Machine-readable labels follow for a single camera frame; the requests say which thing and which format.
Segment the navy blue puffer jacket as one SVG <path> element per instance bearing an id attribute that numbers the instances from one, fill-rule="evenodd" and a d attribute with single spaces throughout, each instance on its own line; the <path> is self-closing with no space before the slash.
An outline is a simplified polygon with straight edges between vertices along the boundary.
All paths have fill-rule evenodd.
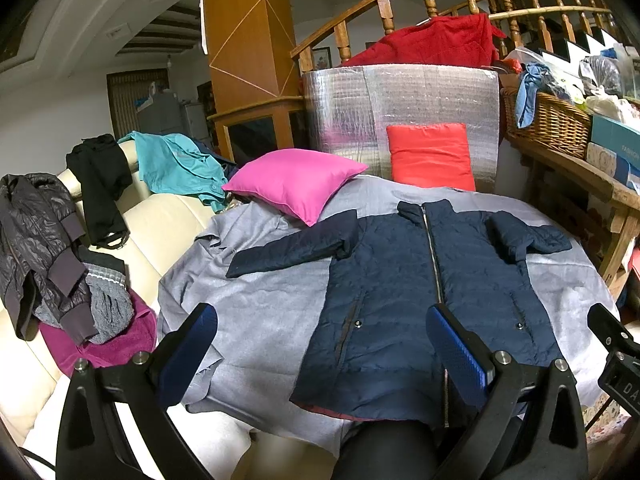
<path id="1" fill-rule="evenodd" d="M 561 351 L 526 259 L 569 249 L 559 229 L 510 212 L 401 202 L 391 214 L 346 210 L 242 250 L 228 277 L 328 259 L 326 299 L 293 403 L 347 419 L 430 423 L 442 402 L 442 363 L 427 337 L 428 309 L 446 304 L 488 348 L 548 365 Z"/>

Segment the cream leather sofa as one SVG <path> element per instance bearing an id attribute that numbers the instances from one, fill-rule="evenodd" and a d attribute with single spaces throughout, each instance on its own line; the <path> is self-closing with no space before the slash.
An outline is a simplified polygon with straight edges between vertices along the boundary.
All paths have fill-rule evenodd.
<path id="1" fill-rule="evenodd" d="M 153 194 L 139 179 L 117 203 L 129 229 L 115 250 L 129 283 L 151 308 L 158 281 L 208 226 L 213 211 L 194 197 Z M 1 315 L 1 426 L 15 444 L 42 457 L 35 467 L 54 476 L 58 423 L 68 381 L 41 336 L 18 339 Z M 217 479 L 327 479 L 334 456 L 306 442 L 264 434 L 219 412 L 190 414 L 182 405 L 169 416 L 196 456 Z"/>

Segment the magenta garment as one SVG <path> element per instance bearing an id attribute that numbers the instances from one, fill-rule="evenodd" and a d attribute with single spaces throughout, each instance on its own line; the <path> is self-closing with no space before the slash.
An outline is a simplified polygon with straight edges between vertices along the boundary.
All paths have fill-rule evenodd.
<path id="1" fill-rule="evenodd" d="M 128 289 L 134 318 L 128 328 L 104 344 L 87 342 L 76 346 L 64 330 L 39 323 L 39 331 L 58 369 L 67 377 L 73 375 L 74 365 L 86 359 L 94 368 L 126 364 L 138 351 L 151 352 L 156 345 L 156 316 L 143 299 Z"/>

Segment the grey knit sweater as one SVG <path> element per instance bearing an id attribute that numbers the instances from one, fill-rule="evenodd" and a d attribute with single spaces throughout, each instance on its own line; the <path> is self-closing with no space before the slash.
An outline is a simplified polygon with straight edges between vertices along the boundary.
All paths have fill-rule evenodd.
<path id="1" fill-rule="evenodd" d="M 89 289 L 89 305 L 68 321 L 55 321 L 42 302 L 35 317 L 44 324 L 62 328 L 74 344 L 105 344 L 129 326 L 134 307 L 127 289 L 126 264 L 107 254 L 96 254 L 84 261 L 85 283 Z"/>

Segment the wooden side table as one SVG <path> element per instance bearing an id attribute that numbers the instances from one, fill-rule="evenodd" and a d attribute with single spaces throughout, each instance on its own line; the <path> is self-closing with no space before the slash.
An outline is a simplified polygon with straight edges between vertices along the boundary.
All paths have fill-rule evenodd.
<path id="1" fill-rule="evenodd" d="M 524 197 L 582 243 L 617 298 L 639 239 L 639 195 L 583 159 L 517 136 L 508 140 L 530 161 Z"/>

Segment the dark grey puffer jacket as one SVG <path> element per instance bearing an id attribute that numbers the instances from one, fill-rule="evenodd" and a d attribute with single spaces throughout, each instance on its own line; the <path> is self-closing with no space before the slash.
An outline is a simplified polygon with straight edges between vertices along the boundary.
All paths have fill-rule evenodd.
<path id="1" fill-rule="evenodd" d="M 96 336 L 85 235 L 70 192 L 53 174 L 1 178 L 1 302 L 14 333 L 28 338 L 33 318 L 58 326 L 75 344 Z"/>

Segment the grey bed sheet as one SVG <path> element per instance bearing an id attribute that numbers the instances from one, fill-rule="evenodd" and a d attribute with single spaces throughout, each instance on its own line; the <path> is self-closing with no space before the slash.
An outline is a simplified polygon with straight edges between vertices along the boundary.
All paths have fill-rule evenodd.
<path id="1" fill-rule="evenodd" d="M 361 217 L 382 216 L 394 212 L 401 202 L 440 200 L 457 212 L 506 211 L 529 226 L 554 226 L 537 209 L 513 198 L 453 188 L 416 188 L 372 176 L 347 182 L 326 205 L 319 222 L 346 210 Z M 329 260 L 228 277 L 238 252 L 307 228 L 258 200 L 217 214 L 160 280 L 158 330 L 167 335 L 198 304 L 213 306 L 218 330 L 186 390 L 186 407 L 194 412 L 221 411 L 258 430 L 336 453 L 349 426 L 364 420 L 308 411 L 291 399 L 326 299 Z M 580 400 L 588 405 L 600 393 L 597 379 L 605 353 L 588 328 L 587 314 L 594 304 L 612 308 L 615 302 L 582 246 L 561 232 L 570 240 L 570 249 L 529 255 L 527 271 L 547 311 L 559 358 L 570 366 Z"/>

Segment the wicker basket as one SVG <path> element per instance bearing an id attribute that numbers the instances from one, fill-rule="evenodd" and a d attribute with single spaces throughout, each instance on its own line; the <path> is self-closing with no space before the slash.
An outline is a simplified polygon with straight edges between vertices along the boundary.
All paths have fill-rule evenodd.
<path id="1" fill-rule="evenodd" d="M 573 104 L 552 94 L 538 92 L 533 122 L 518 128 L 515 120 L 515 89 L 500 90 L 506 112 L 506 135 L 543 145 L 549 150 L 585 159 L 591 133 L 591 118 Z"/>

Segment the red pillow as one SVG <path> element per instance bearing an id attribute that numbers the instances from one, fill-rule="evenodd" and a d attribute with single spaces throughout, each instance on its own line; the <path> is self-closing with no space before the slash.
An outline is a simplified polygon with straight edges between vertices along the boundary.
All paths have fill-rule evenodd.
<path id="1" fill-rule="evenodd" d="M 476 190 L 465 124 L 389 125 L 386 132 L 395 182 Z"/>

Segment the teal shirt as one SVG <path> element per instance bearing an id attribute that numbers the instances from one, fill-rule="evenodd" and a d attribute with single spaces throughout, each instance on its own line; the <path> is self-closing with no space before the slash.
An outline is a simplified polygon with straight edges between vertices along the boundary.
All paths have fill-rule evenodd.
<path id="1" fill-rule="evenodd" d="M 213 212 L 227 206 L 224 168 L 188 136 L 131 131 L 118 143 L 128 141 L 134 141 L 139 177 L 153 194 L 197 197 Z"/>

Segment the light blue cloth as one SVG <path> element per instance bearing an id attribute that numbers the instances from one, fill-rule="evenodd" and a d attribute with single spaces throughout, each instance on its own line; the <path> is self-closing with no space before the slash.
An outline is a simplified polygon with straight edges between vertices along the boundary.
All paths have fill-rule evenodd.
<path id="1" fill-rule="evenodd" d="M 520 75 L 518 93 L 515 98 L 514 115 L 519 129 L 529 127 L 535 119 L 537 93 L 546 88 L 550 80 L 550 70 L 541 63 L 528 63 Z"/>

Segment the pink pillow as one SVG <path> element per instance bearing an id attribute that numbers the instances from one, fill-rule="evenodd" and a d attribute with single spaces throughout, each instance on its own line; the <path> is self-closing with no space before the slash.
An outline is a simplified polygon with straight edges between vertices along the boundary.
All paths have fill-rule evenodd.
<path id="1" fill-rule="evenodd" d="M 248 162 L 222 189 L 258 198 L 306 226 L 314 226 L 331 197 L 367 169 L 366 164 L 346 157 L 284 148 Z"/>

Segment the silver foil insulation mat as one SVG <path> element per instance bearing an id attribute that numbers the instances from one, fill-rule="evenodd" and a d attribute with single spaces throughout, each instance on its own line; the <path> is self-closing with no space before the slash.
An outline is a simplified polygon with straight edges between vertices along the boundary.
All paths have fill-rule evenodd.
<path id="1" fill-rule="evenodd" d="M 390 180 L 389 125 L 463 122 L 476 188 L 495 191 L 500 110 L 491 70 L 378 64 L 314 70 L 303 83 L 316 150 L 363 162 L 369 174 Z"/>

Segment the red blanket on railing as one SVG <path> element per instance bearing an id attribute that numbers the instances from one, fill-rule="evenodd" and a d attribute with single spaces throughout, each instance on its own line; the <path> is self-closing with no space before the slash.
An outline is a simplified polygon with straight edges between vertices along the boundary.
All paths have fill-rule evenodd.
<path id="1" fill-rule="evenodd" d="M 489 66 L 499 58 L 494 39 L 506 35 L 486 14 L 435 16 L 423 25 L 396 30 L 343 62 L 346 66 L 376 64 Z"/>

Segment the orange wooden pillar cabinet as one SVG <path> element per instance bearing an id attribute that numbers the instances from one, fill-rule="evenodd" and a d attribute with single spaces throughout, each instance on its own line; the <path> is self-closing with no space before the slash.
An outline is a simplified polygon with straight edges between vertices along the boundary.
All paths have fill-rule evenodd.
<path id="1" fill-rule="evenodd" d="M 277 148 L 292 148 L 292 115 L 304 109 L 290 0 L 202 0 L 212 116 L 221 155 L 234 159 L 230 129 L 269 119 Z"/>

